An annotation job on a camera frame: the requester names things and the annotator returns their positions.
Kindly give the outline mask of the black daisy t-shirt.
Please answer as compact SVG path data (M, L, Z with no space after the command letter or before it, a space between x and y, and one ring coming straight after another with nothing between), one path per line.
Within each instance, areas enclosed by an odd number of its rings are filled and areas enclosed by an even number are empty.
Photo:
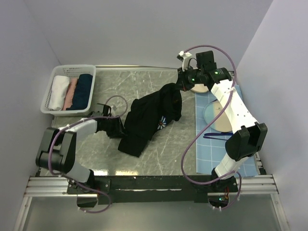
M118 150L139 157L157 131L172 121L179 121L181 111L182 97L175 83L135 99L124 123L127 136L121 139Z

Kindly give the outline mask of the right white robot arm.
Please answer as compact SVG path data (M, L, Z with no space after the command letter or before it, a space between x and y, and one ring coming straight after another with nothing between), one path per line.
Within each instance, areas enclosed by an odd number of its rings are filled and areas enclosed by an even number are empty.
M217 67L212 51L196 54L196 68L190 66L192 57L187 51L178 54L182 67L178 69L177 87L187 91L196 84L206 86L221 104L221 112L226 114L233 132L225 142L226 154L214 168L210 181L211 188L221 192L228 185L227 179L261 149L268 128L264 123L258 123L248 111L235 88L235 76L230 75L226 68Z

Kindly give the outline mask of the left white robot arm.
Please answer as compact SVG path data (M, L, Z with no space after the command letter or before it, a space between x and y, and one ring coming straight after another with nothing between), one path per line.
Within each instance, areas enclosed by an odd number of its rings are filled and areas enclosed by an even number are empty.
M52 174L65 175L77 181L84 193L91 193L96 186L94 172L76 160L76 145L100 131L106 132L110 139L121 139L127 135L120 116L113 116L112 108L101 103L74 124L47 128L38 149L36 165Z

